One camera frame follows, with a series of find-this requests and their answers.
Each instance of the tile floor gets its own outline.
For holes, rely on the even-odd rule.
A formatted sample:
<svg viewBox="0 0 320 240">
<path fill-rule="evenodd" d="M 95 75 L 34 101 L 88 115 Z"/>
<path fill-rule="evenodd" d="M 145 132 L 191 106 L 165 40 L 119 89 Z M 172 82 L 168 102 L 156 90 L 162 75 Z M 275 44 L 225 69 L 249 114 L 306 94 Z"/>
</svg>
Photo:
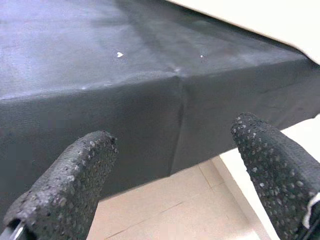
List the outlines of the tile floor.
<svg viewBox="0 0 320 240">
<path fill-rule="evenodd" d="M 87 240 L 258 240 L 208 160 L 100 201 Z"/>
</svg>

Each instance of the beige floor tile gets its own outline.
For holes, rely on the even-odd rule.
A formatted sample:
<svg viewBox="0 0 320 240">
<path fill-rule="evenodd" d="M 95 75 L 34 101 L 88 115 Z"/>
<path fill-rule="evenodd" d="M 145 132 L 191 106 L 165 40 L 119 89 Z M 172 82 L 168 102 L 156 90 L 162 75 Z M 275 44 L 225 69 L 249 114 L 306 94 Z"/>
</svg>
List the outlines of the beige floor tile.
<svg viewBox="0 0 320 240">
<path fill-rule="evenodd" d="M 210 189 L 199 167 L 102 200 L 87 240 L 102 240 Z"/>
<path fill-rule="evenodd" d="M 217 186 L 224 182 L 224 179 L 220 176 L 212 161 L 214 161 L 214 159 L 210 159 L 199 164 L 199 168 L 205 176 L 210 187 Z"/>
<path fill-rule="evenodd" d="M 108 240 L 258 240 L 224 184 Z"/>
</svg>

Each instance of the black foam pad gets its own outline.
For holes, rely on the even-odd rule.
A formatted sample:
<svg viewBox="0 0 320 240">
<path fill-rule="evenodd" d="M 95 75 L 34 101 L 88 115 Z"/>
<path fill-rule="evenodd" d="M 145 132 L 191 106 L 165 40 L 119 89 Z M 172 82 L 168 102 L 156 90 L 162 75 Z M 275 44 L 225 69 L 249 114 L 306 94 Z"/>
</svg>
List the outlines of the black foam pad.
<svg viewBox="0 0 320 240">
<path fill-rule="evenodd" d="M 254 114 L 240 114 L 231 132 L 278 236 L 297 239 L 313 221 L 310 210 L 317 201 L 311 200 L 320 191 L 319 162 Z"/>
<path fill-rule="evenodd" d="M 8 209 L 4 224 L 26 224 L 37 240 L 85 240 L 102 186 L 118 152 L 115 138 L 96 131 L 68 146 Z"/>
</svg>

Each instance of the textured rubber pad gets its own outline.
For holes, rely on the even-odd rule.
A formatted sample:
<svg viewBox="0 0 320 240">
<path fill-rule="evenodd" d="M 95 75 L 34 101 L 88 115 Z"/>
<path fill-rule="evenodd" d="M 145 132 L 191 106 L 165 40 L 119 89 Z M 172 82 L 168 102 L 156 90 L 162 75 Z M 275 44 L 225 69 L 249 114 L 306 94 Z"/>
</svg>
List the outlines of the textured rubber pad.
<svg viewBox="0 0 320 240">
<path fill-rule="evenodd" d="M 251 113 L 242 113 L 231 132 L 278 236 L 297 239 L 301 229 L 312 224 L 307 213 L 311 200 L 319 196 L 320 164 L 295 141 Z"/>
<path fill-rule="evenodd" d="M 4 224 L 21 220 L 37 240 L 85 240 L 116 160 L 115 141 L 109 133 L 96 131 L 68 146 L 11 205 Z"/>
</svg>

